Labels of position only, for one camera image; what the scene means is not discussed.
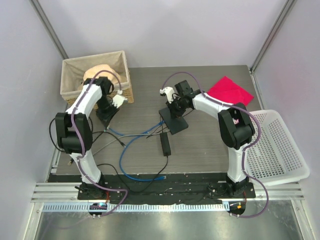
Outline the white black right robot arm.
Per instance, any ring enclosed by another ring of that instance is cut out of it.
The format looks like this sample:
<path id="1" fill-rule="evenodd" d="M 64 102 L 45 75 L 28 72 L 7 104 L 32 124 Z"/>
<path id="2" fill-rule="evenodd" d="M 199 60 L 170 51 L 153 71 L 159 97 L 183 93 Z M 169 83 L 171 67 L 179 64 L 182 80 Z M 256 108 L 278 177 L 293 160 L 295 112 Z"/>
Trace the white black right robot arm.
<path id="1" fill-rule="evenodd" d="M 228 147 L 228 171 L 225 193 L 236 198 L 249 184 L 242 169 L 242 150 L 252 141 L 255 128 L 244 104 L 220 101 L 199 90 L 193 90 L 184 80 L 174 88 L 159 90 L 167 98 L 166 107 L 159 111 L 169 132 L 174 135 L 189 127 L 183 117 L 186 109 L 202 111 L 218 120 L 223 143 Z"/>

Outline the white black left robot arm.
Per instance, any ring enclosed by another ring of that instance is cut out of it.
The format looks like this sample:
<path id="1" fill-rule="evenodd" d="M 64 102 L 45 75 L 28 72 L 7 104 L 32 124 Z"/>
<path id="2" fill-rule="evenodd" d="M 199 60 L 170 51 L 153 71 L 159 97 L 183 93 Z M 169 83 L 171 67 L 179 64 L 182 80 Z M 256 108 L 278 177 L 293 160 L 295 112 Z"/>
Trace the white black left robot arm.
<path id="1" fill-rule="evenodd" d="M 107 188 L 92 154 L 93 134 L 89 116 L 97 105 L 98 118 L 104 126 L 109 125 L 119 111 L 114 99 L 108 97 L 113 90 L 114 85 L 107 77 L 88 78 L 73 105 L 65 112 L 57 113 L 54 119 L 57 144 L 70 155 L 80 171 L 82 183 L 78 190 L 89 192 L 97 200 L 106 195 Z"/>

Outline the black network switch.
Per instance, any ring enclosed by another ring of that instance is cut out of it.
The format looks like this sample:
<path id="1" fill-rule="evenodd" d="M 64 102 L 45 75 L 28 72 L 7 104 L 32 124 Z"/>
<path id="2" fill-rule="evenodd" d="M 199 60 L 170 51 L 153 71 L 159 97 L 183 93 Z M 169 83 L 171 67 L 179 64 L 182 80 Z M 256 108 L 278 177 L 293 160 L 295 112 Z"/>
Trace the black network switch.
<path id="1" fill-rule="evenodd" d="M 171 112 L 167 107 L 159 110 L 158 113 L 169 129 L 171 135 L 175 135 L 183 130 L 186 130 L 189 127 L 188 123 L 182 116 L 172 118 Z"/>

